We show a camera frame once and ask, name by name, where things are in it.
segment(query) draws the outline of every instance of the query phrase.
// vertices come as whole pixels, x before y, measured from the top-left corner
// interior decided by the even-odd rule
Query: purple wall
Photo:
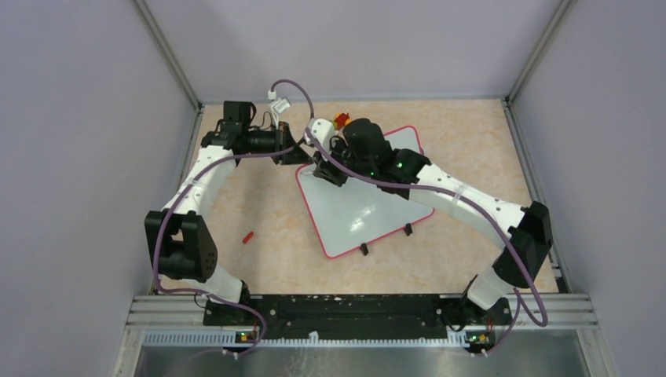
[[[666,2],[578,2],[516,104],[569,279],[622,375],[664,375]]]
[[[0,5],[0,375],[108,375],[193,111],[130,1]]]
[[[558,3],[148,1],[202,101],[503,96]]]

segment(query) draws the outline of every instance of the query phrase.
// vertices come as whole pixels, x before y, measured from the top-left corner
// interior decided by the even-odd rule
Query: cable
[[[448,317],[445,316],[444,313],[442,313],[441,319],[444,321],[444,324],[446,325],[446,327],[450,328],[451,331],[453,331],[453,332],[461,332],[462,330],[465,329],[465,326],[466,326],[465,324],[459,324],[458,328],[453,328],[453,324],[451,324],[451,321],[448,320]]]
[[[468,204],[470,207],[474,208],[481,216],[483,216],[490,225],[495,229],[499,237],[502,239],[504,244],[507,246],[507,249],[509,251],[509,254],[511,254],[511,257],[515,260],[516,265],[518,265],[518,269],[520,269],[521,274],[525,278],[525,281],[527,282],[527,285],[529,286],[529,289],[532,291],[532,295],[534,296],[534,300],[536,301],[537,306],[539,306],[539,311],[541,312],[541,321],[537,320],[536,317],[532,314],[531,310],[527,307],[527,304],[525,304],[525,300],[522,299],[521,294],[518,290],[514,290],[516,293],[516,296],[518,298],[518,302],[523,305],[523,308],[529,315],[530,319],[537,325],[542,328],[546,327],[548,325],[548,314],[546,311],[546,306],[543,304],[543,300],[541,299],[541,295],[539,295],[538,290],[534,286],[534,281],[532,278],[529,276],[529,272],[527,271],[527,268],[525,267],[525,264],[523,264],[522,260],[520,259],[520,256],[518,255],[518,252],[514,248],[514,245],[511,244],[507,236],[504,234],[504,231],[500,228],[500,225],[497,224],[497,221],[492,217],[491,214],[488,213],[483,207],[478,205],[476,202],[473,200],[467,198],[466,196],[462,196],[460,194],[457,194],[456,192],[453,192],[451,190],[447,190],[446,188],[441,188],[437,186],[430,186],[430,185],[406,185],[406,184],[401,184],[401,183],[392,183],[392,182],[384,182],[384,181],[376,181],[371,178],[366,178],[360,174],[357,174],[356,172],[352,171],[351,169],[345,167],[342,165],[340,162],[337,160],[333,159],[331,155],[326,152],[326,149],[321,145],[319,140],[317,140],[316,137],[313,136],[312,131],[309,128],[306,128],[306,134],[310,138],[310,140],[313,141],[315,148],[319,150],[321,155],[327,159],[328,161],[331,161],[331,163],[340,169],[343,173],[349,175],[350,177],[354,177],[358,179],[359,181],[363,181],[366,183],[369,183],[371,185],[376,185],[376,186],[383,186],[387,187],[390,189],[407,189],[407,190],[428,190],[428,191],[435,191],[439,192],[441,194],[451,196],[451,197],[459,197],[459,200],[463,203]]]
[[[196,301],[196,295],[192,295],[192,298],[194,298],[194,305],[198,306],[201,309],[206,309],[206,306],[201,306],[199,302]]]
[[[257,107],[254,106],[252,102],[250,102],[250,108],[252,108],[252,116],[250,117],[250,122],[248,124],[252,124],[254,117],[257,116]]]
[[[204,167],[192,180],[193,181],[198,181],[199,179],[201,179],[201,177],[203,177],[206,173],[211,171],[214,167],[216,167],[217,165],[220,165],[221,163],[225,163],[229,160],[233,160],[233,159],[260,159],[260,158],[265,158],[265,157],[276,157],[276,156],[280,156],[280,155],[289,153],[293,149],[294,149],[294,147],[290,147],[290,148],[284,149],[284,150],[279,151],[279,152],[227,156],[227,157],[224,157],[224,158],[221,158],[221,159],[218,159],[218,160],[214,161],[213,163],[211,163],[207,167]],[[182,200],[185,198],[185,196],[188,194],[188,192],[191,188],[192,188],[192,184],[189,184],[189,185],[185,186],[185,188],[183,188],[183,191],[180,193],[180,195],[178,195],[178,197],[176,198],[174,203],[171,205],[171,208],[169,208],[169,210],[166,211],[166,214],[164,215],[164,219],[162,220],[162,224],[159,226],[159,231],[157,233],[157,240],[156,240],[156,244],[155,244],[155,253],[154,253],[154,256],[153,256],[153,259],[152,259],[152,279],[155,281],[155,287],[157,288],[157,290],[162,292],[162,293],[165,293],[165,294],[192,293],[192,294],[195,294],[195,295],[206,295],[206,296],[209,297],[209,299],[213,298],[217,302],[221,302],[225,305],[245,310],[245,311],[253,314],[255,317],[257,317],[262,322],[262,329],[259,332],[259,336],[252,343],[252,346],[250,346],[249,348],[247,348],[243,352],[240,352],[240,353],[237,354],[238,357],[241,357],[241,356],[245,355],[246,353],[252,351],[253,348],[255,348],[257,346],[257,344],[263,339],[263,337],[266,333],[266,328],[267,328],[266,319],[258,311],[252,309],[249,306],[245,306],[243,304],[238,304],[238,303],[235,303],[235,302],[230,302],[230,301],[224,300],[223,298],[221,298],[217,295],[213,295],[209,292],[206,292],[203,289],[198,289],[198,288],[173,288],[173,289],[169,289],[169,288],[165,288],[165,287],[162,286],[162,282],[159,280],[159,271],[158,271],[157,265],[158,265],[158,260],[159,260],[159,253],[162,250],[162,241],[164,239],[164,234],[167,231],[167,224],[169,223],[169,220],[171,219],[171,216],[174,214],[174,211],[181,204]],[[218,352],[226,353],[226,350],[219,350],[219,349],[214,349],[214,350],[218,351]],[[190,360],[193,360],[196,357],[198,357],[200,355],[203,355],[205,353],[209,353],[209,352],[212,352],[212,351],[211,350],[204,350],[204,351],[195,353],[194,355],[192,355],[191,357],[186,359],[186,361],[179,364],[176,368],[172,369],[169,373],[167,373],[167,375],[173,373],[173,371],[175,369],[181,367],[185,362],[189,362]]]
[[[518,291],[517,288],[514,288],[514,293],[516,294],[516,299],[518,301],[516,304],[516,313],[514,313],[514,318],[511,320],[511,323],[509,323],[509,327],[507,328],[507,330],[504,332],[504,334],[502,334],[502,338],[499,338],[499,341],[497,341],[490,350],[484,352],[485,356],[487,357],[495,353],[495,351],[497,351],[497,347],[501,346],[502,343],[504,343],[504,341],[507,340],[509,333],[511,332],[511,330],[514,329],[516,322],[518,322],[518,316],[520,315],[521,305],[525,306],[525,311],[529,311],[527,309],[527,304],[525,304],[525,301],[522,299],[522,296],[520,296],[520,292]]]
[[[275,87],[277,86],[277,84],[280,84],[282,82],[285,82],[287,84],[291,84],[293,86],[296,86],[296,88],[298,90],[300,90],[301,93],[303,93],[303,97],[306,98],[306,101],[308,101],[308,106],[310,106],[310,118],[314,118],[314,105],[312,103],[312,100],[310,99],[310,96],[308,95],[308,92],[306,92],[306,90],[303,89],[303,87],[300,86],[296,81],[290,80],[290,79],[279,79],[271,85],[271,91],[274,92]]]
[[[270,119],[270,112],[266,111],[262,114],[262,124],[260,126],[250,126],[250,128],[254,128],[255,130],[267,130],[271,125],[269,124],[268,127],[264,129],[264,125],[266,124],[266,114],[269,115]]]

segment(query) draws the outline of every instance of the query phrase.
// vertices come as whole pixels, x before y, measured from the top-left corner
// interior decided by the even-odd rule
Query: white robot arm
[[[497,229],[478,209],[460,199],[466,198],[489,214],[505,238],[510,240],[531,280],[539,272],[552,245],[550,217],[543,204],[533,202],[530,207],[522,207],[503,201],[447,174],[418,152],[394,150],[384,140],[379,126],[368,119],[357,119],[347,125],[343,129],[344,139],[331,130],[331,122],[314,119],[309,124],[309,131],[306,131],[306,142],[320,150],[313,157],[317,164],[313,173],[315,176],[335,185],[344,184],[349,172],[362,176],[360,178],[385,182],[387,185],[377,186],[407,200],[444,211],[472,226],[503,250],[492,266],[470,283],[465,292],[466,298],[488,310],[514,287],[529,286]],[[416,185],[443,189],[455,195],[416,189]]]
[[[252,110],[256,112],[250,102],[224,103],[225,118],[220,119],[215,130],[203,138],[194,166],[176,195],[161,211],[150,211],[145,219],[151,261],[155,257],[160,228],[166,229],[159,248],[158,273],[186,280],[228,302],[239,302],[247,288],[241,280],[218,265],[218,250],[206,227],[206,220],[225,179],[240,159],[222,163],[220,160],[254,153],[255,156],[274,155],[273,162],[280,165],[310,161],[307,153],[296,148],[286,123],[271,126],[268,130],[252,130]],[[189,191],[176,203],[190,185]],[[169,209],[173,213],[163,224]]]

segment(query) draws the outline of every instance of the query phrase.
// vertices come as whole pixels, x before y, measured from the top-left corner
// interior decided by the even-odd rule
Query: marble-patterned surface
[[[261,123],[265,105],[258,108],[254,124]],[[426,155],[451,175],[499,198],[530,203],[499,100],[315,103],[317,117],[332,119],[337,112],[369,118],[385,131],[411,124]],[[206,106],[199,141],[221,117],[221,105]],[[298,103],[280,119],[290,123],[298,140],[308,118],[307,104]],[[461,292],[499,254],[472,228],[436,211],[415,225],[410,237],[398,232],[373,243],[366,257],[358,252],[328,259],[298,190],[296,168],[243,160],[207,222],[218,264],[253,293]],[[250,231],[254,237],[243,244]],[[557,291],[548,261],[536,286]]]

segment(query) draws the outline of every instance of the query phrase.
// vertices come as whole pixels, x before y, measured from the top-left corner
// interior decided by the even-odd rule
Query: black mounting plate
[[[264,339],[445,339],[447,323],[456,327],[506,325],[511,315],[508,301],[500,299],[489,311],[461,317],[459,295],[252,295],[246,305],[268,324]],[[206,304],[205,326],[252,326],[251,314],[221,304]]]

